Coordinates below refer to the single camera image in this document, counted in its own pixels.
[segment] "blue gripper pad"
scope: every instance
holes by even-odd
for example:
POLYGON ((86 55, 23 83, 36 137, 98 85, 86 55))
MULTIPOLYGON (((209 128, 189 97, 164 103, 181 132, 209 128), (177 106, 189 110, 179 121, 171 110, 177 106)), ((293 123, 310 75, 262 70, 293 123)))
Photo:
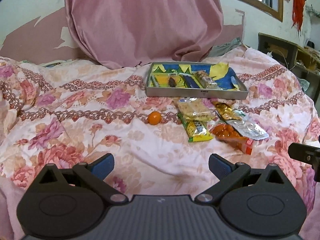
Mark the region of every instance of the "blue gripper pad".
POLYGON ((229 175, 236 169, 236 166, 217 154, 211 154, 209 157, 209 170, 219 179, 229 175))
POLYGON ((104 180, 106 176, 113 171, 115 167, 115 159, 112 154, 108 155, 106 158, 103 156, 96 162, 92 163, 91 173, 101 180, 104 180))

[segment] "orange snack bag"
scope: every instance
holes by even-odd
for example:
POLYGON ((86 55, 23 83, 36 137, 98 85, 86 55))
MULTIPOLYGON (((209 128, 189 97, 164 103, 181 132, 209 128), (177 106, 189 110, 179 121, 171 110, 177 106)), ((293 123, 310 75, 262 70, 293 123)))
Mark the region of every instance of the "orange snack bag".
POLYGON ((251 155, 255 141, 241 136, 230 124, 218 122, 212 126, 210 133, 220 141, 230 144, 232 147, 241 150, 244 154, 251 155))

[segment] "pink painted wall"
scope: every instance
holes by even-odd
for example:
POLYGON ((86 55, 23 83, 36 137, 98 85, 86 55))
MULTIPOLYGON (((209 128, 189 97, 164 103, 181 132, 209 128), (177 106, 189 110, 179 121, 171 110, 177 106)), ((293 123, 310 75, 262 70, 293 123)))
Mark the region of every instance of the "pink painted wall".
POLYGON ((64 42, 61 39, 62 28, 68 27, 64 7, 36 24, 38 20, 39 17, 8 34, 0 55, 17 61, 28 60, 35 64, 86 57, 79 48, 57 48, 64 42))

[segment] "bed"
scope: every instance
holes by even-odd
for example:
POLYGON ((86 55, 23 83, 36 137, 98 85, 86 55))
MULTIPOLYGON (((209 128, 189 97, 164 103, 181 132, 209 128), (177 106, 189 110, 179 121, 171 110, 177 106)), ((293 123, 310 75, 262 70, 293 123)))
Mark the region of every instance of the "bed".
MULTIPOLYGON (((292 142, 320 147, 313 101, 290 71, 259 51, 241 46, 203 62, 221 61, 235 70, 249 94, 243 101, 219 101, 242 109, 270 135, 251 156, 216 139, 188 143, 172 98, 145 94, 150 64, 110 70, 74 60, 44 68, 0 58, 0 176, 26 189, 47 163, 69 168, 112 153, 115 168, 105 182, 129 198, 195 197, 218 181, 208 168, 209 156, 217 153, 253 168, 278 164, 303 199, 308 217, 317 217, 313 207, 319 205, 320 192, 314 171, 287 152, 292 142), (147 124, 151 111, 161 112, 161 124, 147 124)), ((214 109, 208 99, 203 101, 214 109)), ((319 227, 307 222, 301 235, 311 239, 319 227)))

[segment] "pink cloth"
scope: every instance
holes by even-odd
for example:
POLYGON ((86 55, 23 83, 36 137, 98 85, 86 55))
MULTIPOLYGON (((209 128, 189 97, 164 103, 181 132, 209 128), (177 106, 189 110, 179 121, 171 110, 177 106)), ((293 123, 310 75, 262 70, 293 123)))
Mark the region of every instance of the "pink cloth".
POLYGON ((111 69, 199 61, 222 29, 220 0, 65 0, 79 47, 111 69))
POLYGON ((16 209, 24 190, 0 176, 0 239, 19 240, 24 236, 16 209))
POLYGON ((316 184, 313 210, 303 223, 300 236, 305 240, 320 240, 320 183, 316 184))

